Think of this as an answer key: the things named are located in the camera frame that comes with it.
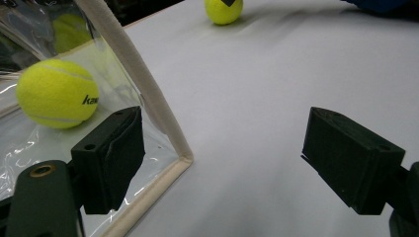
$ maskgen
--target black mount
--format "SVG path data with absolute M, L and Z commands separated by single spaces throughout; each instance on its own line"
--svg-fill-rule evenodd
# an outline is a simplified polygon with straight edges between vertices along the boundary
M 407 171 L 404 153 L 341 114 L 311 108 L 301 157 L 358 214 L 380 215 L 390 204 L 391 237 L 419 234 L 419 162 Z
M 141 109 L 111 114 L 71 149 L 23 171 L 14 195 L 0 201 L 0 236 L 84 236 L 87 214 L 118 210 L 144 156 Z

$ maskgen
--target dark background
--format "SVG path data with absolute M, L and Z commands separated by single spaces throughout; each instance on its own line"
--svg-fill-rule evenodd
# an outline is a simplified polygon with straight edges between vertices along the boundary
M 125 26 L 183 0 L 105 0 Z

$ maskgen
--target black 3d printed part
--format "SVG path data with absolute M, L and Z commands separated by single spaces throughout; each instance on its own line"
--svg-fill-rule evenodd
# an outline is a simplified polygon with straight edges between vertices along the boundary
M 120 208 L 144 154 L 139 107 L 113 113 L 71 149 L 87 214 Z
M 412 203 L 412 209 L 415 215 L 415 224 L 419 227 L 419 162 L 416 162 L 410 168 L 407 178 L 407 190 Z
M 41 162 L 19 175 L 6 236 L 84 236 L 81 223 L 64 162 Z
M 311 108 L 302 158 L 359 214 L 381 214 L 404 153 L 343 115 Z
M 6 236 L 6 227 L 8 224 L 10 206 L 12 205 L 12 197 L 0 200 L 0 236 Z

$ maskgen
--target tennis ball logo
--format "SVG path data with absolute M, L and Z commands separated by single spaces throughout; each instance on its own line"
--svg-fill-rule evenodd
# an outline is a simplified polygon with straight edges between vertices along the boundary
M 69 128 L 96 111 L 99 90 L 80 65 L 49 59 L 32 65 L 21 75 L 16 96 L 22 111 L 35 122 Z
M 240 17 L 243 0 L 205 0 L 207 16 L 217 25 L 231 24 Z

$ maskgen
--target black diamond marking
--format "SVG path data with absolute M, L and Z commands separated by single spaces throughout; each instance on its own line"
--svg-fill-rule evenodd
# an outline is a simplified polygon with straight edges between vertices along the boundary
M 225 5 L 227 5 L 228 7 L 231 7 L 231 5 L 233 5 L 233 3 L 236 0 L 221 0 L 221 2 L 223 2 Z

